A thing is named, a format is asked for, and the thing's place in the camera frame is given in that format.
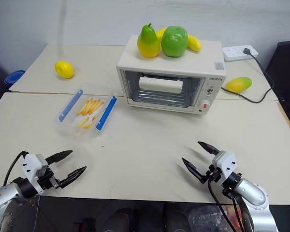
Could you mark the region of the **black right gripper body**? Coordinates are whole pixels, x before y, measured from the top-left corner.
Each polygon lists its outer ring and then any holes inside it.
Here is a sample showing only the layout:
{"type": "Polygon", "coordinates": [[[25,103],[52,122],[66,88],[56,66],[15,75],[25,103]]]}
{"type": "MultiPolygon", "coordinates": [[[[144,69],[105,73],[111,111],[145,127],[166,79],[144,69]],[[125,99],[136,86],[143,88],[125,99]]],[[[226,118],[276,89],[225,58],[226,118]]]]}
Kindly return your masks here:
{"type": "Polygon", "coordinates": [[[209,170],[202,176],[200,182],[205,183],[207,180],[218,182],[221,179],[222,171],[219,167],[214,167],[213,164],[209,166],[209,170]]]}

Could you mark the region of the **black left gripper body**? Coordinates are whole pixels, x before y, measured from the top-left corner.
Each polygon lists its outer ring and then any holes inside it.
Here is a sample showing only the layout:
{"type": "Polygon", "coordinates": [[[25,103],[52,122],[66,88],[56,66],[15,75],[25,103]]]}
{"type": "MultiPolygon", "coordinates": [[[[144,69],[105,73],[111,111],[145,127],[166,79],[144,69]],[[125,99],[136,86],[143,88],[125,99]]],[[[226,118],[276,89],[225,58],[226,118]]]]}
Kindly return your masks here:
{"type": "Polygon", "coordinates": [[[59,188],[59,181],[55,178],[53,171],[49,167],[47,167],[44,175],[38,178],[37,182],[43,190],[59,188]]]}

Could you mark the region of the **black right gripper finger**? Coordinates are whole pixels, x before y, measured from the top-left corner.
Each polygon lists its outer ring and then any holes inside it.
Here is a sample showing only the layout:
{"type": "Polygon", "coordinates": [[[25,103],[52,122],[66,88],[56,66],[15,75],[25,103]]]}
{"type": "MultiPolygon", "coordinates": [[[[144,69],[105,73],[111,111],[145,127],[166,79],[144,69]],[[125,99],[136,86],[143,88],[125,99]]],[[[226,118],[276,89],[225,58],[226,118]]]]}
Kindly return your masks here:
{"type": "Polygon", "coordinates": [[[210,144],[207,144],[205,142],[201,142],[201,141],[198,141],[198,144],[204,149],[206,150],[209,154],[212,154],[212,155],[217,155],[219,153],[219,150],[217,148],[215,148],[214,146],[210,145],[210,144]]]}
{"type": "Polygon", "coordinates": [[[200,172],[197,171],[196,167],[192,165],[188,160],[181,158],[184,165],[188,169],[188,171],[196,177],[201,183],[205,183],[207,181],[207,177],[205,175],[202,175],[200,172]]]}

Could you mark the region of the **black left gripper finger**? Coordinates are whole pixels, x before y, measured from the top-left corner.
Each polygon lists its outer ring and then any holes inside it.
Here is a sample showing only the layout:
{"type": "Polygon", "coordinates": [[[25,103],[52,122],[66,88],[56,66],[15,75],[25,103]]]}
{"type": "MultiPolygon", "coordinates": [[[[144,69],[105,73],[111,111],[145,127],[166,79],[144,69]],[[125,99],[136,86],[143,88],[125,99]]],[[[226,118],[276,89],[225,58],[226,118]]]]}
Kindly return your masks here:
{"type": "Polygon", "coordinates": [[[58,184],[55,188],[56,189],[65,188],[66,186],[68,186],[69,184],[74,182],[86,170],[86,168],[87,167],[84,166],[84,167],[81,167],[79,169],[76,169],[75,171],[73,171],[70,174],[68,174],[68,176],[65,179],[61,180],[61,181],[55,179],[55,181],[58,184]]]}
{"type": "Polygon", "coordinates": [[[47,162],[48,165],[50,165],[52,163],[57,163],[57,162],[65,159],[72,152],[73,152],[72,150],[66,150],[66,151],[62,151],[62,152],[53,154],[53,155],[51,155],[51,156],[46,158],[46,162],[47,162]]]}

